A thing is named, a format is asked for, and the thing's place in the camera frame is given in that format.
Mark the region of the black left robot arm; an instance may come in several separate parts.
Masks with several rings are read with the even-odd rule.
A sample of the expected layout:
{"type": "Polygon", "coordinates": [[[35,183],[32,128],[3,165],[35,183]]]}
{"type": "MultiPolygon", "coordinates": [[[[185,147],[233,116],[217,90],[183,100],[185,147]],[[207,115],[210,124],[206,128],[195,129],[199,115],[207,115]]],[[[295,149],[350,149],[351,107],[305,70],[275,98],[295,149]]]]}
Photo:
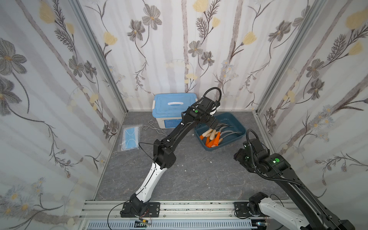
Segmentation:
{"type": "Polygon", "coordinates": [[[200,124],[205,124],[212,129],[218,125],[219,121],[214,117],[214,114],[220,106],[221,98],[220,88],[208,89],[202,98],[181,113],[181,122],[167,137],[155,140],[151,144],[153,156],[151,157],[150,171],[140,188],[131,195],[129,200],[121,203],[123,207],[120,216],[122,218],[142,218],[148,213],[152,193],[164,172],[174,165],[176,161],[174,151],[182,139],[200,124]]]}

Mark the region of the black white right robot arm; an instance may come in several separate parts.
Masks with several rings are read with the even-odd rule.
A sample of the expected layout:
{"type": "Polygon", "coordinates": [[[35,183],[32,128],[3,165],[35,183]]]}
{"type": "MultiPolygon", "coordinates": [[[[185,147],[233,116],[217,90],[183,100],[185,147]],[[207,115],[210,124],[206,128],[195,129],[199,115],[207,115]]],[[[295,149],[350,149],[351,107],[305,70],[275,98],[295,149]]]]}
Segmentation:
{"type": "Polygon", "coordinates": [[[245,208],[236,208],[239,218],[265,215],[273,218],[290,230],[353,230],[355,226],[347,219],[340,219],[299,179],[289,162],[280,154],[271,154],[265,149],[258,135],[253,139],[252,129],[246,131],[244,148],[234,155],[248,172],[279,185],[301,211],[298,215],[259,192],[251,196],[245,208]]]}

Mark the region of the wooden handle sickle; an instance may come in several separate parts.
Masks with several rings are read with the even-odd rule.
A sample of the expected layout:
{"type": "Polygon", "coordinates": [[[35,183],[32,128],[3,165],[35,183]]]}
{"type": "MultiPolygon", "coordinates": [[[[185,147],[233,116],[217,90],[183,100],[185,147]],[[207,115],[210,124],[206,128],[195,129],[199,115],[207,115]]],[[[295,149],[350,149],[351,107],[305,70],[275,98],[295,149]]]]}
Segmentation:
{"type": "Polygon", "coordinates": [[[202,134],[202,136],[203,137],[206,137],[208,134],[211,134],[212,133],[212,131],[213,131],[213,129],[209,129],[209,130],[207,130],[206,132],[204,132],[203,134],[202,134]]]}
{"type": "Polygon", "coordinates": [[[225,124],[225,123],[221,123],[221,124],[217,125],[217,126],[215,127],[215,129],[214,129],[214,130],[212,130],[212,132],[210,133],[209,139],[210,139],[210,140],[214,140],[214,138],[216,137],[216,135],[217,135],[219,132],[221,132],[221,131],[222,131],[224,128],[226,128],[226,127],[228,127],[228,125],[227,125],[227,124],[225,124]]]}
{"type": "Polygon", "coordinates": [[[225,131],[221,133],[218,144],[222,144],[223,142],[227,142],[229,140],[236,139],[237,137],[241,136],[242,132],[239,131],[225,131]]]}

